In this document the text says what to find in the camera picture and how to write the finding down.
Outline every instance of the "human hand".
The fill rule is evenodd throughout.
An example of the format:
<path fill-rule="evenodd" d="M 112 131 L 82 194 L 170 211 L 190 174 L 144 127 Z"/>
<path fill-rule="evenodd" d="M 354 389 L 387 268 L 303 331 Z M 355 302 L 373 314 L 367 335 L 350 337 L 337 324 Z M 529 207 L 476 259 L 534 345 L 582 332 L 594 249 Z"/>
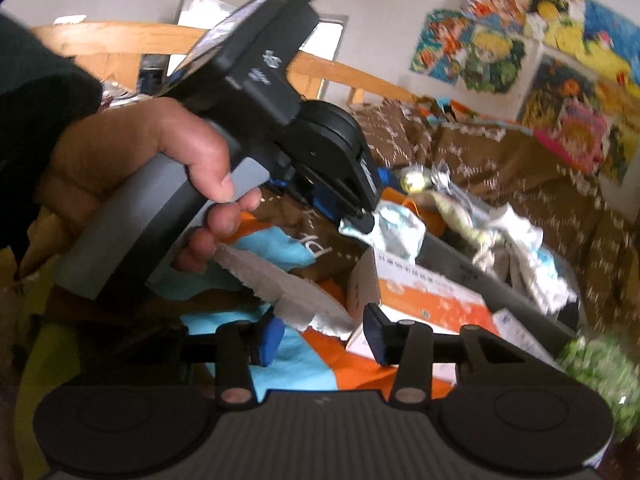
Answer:
<path fill-rule="evenodd" d="M 217 241 L 238 228 L 240 212 L 260 205 L 260 191 L 252 189 L 229 203 L 234 190 L 226 142 L 172 99 L 107 110 L 69 126 L 51 153 L 35 198 L 77 236 L 100 204 L 159 152 L 183 163 L 191 183 L 218 203 L 174 261 L 179 270 L 204 272 Z"/>

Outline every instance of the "wooden headboard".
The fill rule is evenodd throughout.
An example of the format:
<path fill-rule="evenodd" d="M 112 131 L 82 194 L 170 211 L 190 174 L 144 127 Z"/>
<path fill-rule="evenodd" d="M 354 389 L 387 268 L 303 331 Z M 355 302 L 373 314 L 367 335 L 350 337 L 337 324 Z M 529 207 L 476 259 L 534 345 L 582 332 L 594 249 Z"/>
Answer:
<path fill-rule="evenodd" d="M 186 54 L 204 33 L 200 28 L 129 22 L 45 25 L 33 31 L 51 50 L 75 57 L 98 79 L 112 78 L 131 89 L 136 88 L 143 54 Z M 305 52 L 289 65 L 288 79 L 308 99 L 318 98 L 324 80 L 348 86 L 350 104 L 361 103 L 367 92 L 402 101 L 415 99 L 408 90 L 383 79 Z"/>

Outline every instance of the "metal screw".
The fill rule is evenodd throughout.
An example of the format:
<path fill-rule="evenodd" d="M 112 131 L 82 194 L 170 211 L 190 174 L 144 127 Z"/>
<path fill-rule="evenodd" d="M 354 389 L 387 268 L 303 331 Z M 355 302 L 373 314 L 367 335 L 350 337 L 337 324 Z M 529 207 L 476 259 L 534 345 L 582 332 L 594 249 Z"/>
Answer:
<path fill-rule="evenodd" d="M 246 388 L 228 388 L 222 392 L 220 397 L 227 404 L 246 404 L 253 396 Z"/>
<path fill-rule="evenodd" d="M 419 388 L 400 388 L 396 391 L 396 400 L 403 404 L 420 404 L 427 398 L 427 394 Z"/>

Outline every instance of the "green plush toy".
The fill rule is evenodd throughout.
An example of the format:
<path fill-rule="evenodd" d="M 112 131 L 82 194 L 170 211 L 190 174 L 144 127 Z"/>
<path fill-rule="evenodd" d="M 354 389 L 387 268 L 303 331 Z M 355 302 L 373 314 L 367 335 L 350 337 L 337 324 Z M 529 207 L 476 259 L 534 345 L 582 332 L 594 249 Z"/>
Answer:
<path fill-rule="evenodd" d="M 581 336 L 562 350 L 558 364 L 607 401 L 616 438 L 623 440 L 636 428 L 640 417 L 639 371 L 615 338 Z"/>

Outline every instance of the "orange and white box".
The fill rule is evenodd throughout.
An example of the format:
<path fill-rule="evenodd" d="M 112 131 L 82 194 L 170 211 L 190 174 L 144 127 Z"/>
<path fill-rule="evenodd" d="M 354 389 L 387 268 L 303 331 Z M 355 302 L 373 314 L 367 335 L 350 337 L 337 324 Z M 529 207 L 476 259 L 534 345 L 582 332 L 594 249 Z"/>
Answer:
<path fill-rule="evenodd" d="M 346 346 L 351 353 L 373 359 L 362 331 L 367 303 L 377 304 L 392 322 L 413 319 L 430 325 L 435 333 L 459 334 L 466 324 L 498 333 L 480 294 L 375 248 L 367 250 L 351 273 L 347 311 L 358 327 Z M 433 376 L 454 384 L 455 365 L 433 365 Z"/>

